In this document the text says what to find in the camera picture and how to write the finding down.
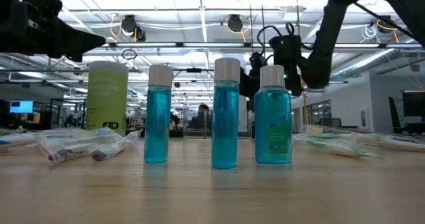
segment ceiling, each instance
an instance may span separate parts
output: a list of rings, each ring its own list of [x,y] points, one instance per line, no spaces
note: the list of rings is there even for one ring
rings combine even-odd
[[[147,42],[176,43],[176,42],[196,42],[196,43],[256,43],[256,35],[263,25],[275,25],[280,32],[286,34],[285,24],[287,22],[297,22],[296,0],[61,0],[63,11],[59,17],[76,29],[86,32],[93,32],[107,38],[109,43],[133,42],[129,37],[121,34],[117,37],[111,34],[111,29],[115,34],[119,33],[120,20],[124,15],[136,15],[137,23],[146,34]],[[391,15],[393,21],[403,26],[403,22],[398,18],[392,7],[383,0],[362,0],[359,2],[371,11],[379,15]],[[300,35],[305,43],[312,43],[315,40],[315,32],[323,16],[323,7],[327,0],[298,0]],[[240,15],[246,32],[242,34],[231,33],[226,27],[226,19],[230,14]],[[394,35],[392,33],[376,33],[373,39],[365,39],[366,27],[374,17],[364,12],[360,8],[352,5],[348,8],[345,15],[343,27],[338,36],[338,43],[393,43]],[[276,35],[273,29],[265,32],[266,41]],[[242,66],[249,71],[250,65],[248,58],[252,49],[172,49],[157,47],[135,49],[138,57],[133,62],[127,63],[129,67],[133,66],[140,71],[147,73],[152,64],[168,64],[173,68],[210,68],[214,69],[214,60],[222,56],[234,56],[241,60]],[[96,49],[90,51],[83,58],[83,62],[77,63],[70,60],[54,60],[45,56],[19,56],[15,55],[16,63],[2,64],[3,68],[51,68],[53,65],[57,69],[69,69],[75,67],[86,68],[87,65],[95,60],[122,60],[122,50],[116,51],[106,49]],[[345,49],[338,51],[333,57],[333,68],[367,53],[361,49]],[[388,68],[388,64],[382,65],[380,69]],[[52,79],[71,79],[84,80],[87,74],[75,75],[68,73],[50,74]],[[210,80],[212,77],[206,72],[201,74],[180,73],[177,78],[180,79],[204,79]],[[131,79],[146,81],[147,75],[140,73],[131,73]],[[65,84],[67,87],[79,87],[81,84]],[[129,83],[133,90],[132,94],[143,96],[146,90],[146,82]],[[182,84],[180,88],[175,88],[175,103],[185,102],[187,99],[179,97],[183,90],[198,90],[199,92],[210,92],[213,90],[213,83],[187,83]],[[210,103],[209,95],[197,96],[199,93],[193,93],[189,97],[194,100],[193,106],[200,102]]]

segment wooden table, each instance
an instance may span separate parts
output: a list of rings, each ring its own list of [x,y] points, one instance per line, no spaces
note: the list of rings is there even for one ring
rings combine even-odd
[[[171,140],[169,161],[143,162],[142,142],[110,160],[52,165],[37,149],[0,154],[0,223],[425,223],[425,154],[356,160],[294,152],[211,169],[211,141]]]

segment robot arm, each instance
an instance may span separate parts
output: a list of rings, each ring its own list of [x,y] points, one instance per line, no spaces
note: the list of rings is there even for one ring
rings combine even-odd
[[[310,88],[324,88],[329,83],[332,54],[343,23],[345,12],[358,0],[329,0],[317,32],[313,50],[307,60],[299,63],[301,76]],[[416,40],[425,45],[425,11],[418,6],[425,0],[385,0],[393,7]]]
[[[302,93],[301,79],[296,71],[298,66],[304,82],[310,88],[324,88],[329,84],[331,74],[332,54],[337,42],[341,25],[348,6],[356,4],[366,12],[379,17],[368,9],[357,4],[358,0],[329,0],[325,7],[325,14],[317,32],[312,52],[309,58],[301,56],[301,38],[294,35],[294,29],[287,26],[289,35],[274,37],[269,40],[274,52],[274,64],[285,67],[287,79],[286,86],[292,90],[292,95],[299,96]],[[416,39],[425,47],[425,10],[420,9],[425,0],[385,0],[392,5],[394,10],[404,21],[410,31],[401,30],[408,36]]]

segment computer monitor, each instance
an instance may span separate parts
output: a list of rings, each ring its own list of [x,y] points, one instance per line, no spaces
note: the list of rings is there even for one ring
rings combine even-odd
[[[403,92],[403,109],[405,117],[425,117],[425,92]]]
[[[16,114],[33,113],[33,101],[11,101],[10,113],[16,113]]]

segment container label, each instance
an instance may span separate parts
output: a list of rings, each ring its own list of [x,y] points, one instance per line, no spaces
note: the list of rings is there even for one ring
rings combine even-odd
[[[88,74],[87,130],[109,127],[126,134],[127,76],[97,71]]]
[[[272,154],[288,153],[288,128],[286,116],[272,120],[268,127],[268,152]]]

